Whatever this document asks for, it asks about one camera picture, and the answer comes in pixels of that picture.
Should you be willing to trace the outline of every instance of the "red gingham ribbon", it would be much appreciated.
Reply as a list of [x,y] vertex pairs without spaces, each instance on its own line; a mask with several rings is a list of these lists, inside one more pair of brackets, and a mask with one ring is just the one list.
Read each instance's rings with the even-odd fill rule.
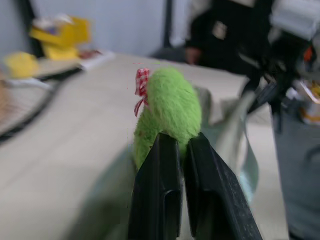
[[135,76],[135,95],[142,97],[134,107],[134,115],[138,116],[138,111],[142,103],[148,106],[147,82],[149,80],[150,70],[148,68],[140,68],[136,71]]

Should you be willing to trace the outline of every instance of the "person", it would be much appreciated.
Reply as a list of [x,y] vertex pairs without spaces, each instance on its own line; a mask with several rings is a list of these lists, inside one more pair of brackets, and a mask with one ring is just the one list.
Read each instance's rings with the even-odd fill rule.
[[185,45],[162,49],[152,57],[245,75],[254,80],[244,90],[255,90],[261,74],[238,52],[254,4],[254,0],[191,0]]

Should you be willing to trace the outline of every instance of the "racket strings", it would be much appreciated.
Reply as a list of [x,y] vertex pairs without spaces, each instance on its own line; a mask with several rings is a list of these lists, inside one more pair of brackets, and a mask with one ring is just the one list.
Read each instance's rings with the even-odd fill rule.
[[12,137],[29,122],[39,115],[52,99],[58,83],[53,85],[53,91],[38,87],[10,87],[6,89],[7,104],[4,107],[3,118],[0,119],[0,143],[7,137]]

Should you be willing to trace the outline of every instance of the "tennis racket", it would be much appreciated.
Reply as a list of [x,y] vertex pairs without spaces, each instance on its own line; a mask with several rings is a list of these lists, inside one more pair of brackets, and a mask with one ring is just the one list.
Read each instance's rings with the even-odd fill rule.
[[44,112],[64,83],[114,57],[112,52],[82,60],[68,70],[23,80],[2,80],[6,104],[0,119],[0,145],[22,132]]

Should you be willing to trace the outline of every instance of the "green plush toy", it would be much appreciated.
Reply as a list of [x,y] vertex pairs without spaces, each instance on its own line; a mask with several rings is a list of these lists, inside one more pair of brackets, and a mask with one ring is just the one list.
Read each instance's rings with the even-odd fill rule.
[[196,91],[173,67],[160,68],[149,78],[142,68],[136,75],[136,95],[142,99],[134,112],[144,103],[134,131],[134,161],[139,169],[159,133],[166,133],[179,143],[183,157],[188,141],[201,129],[202,113]]

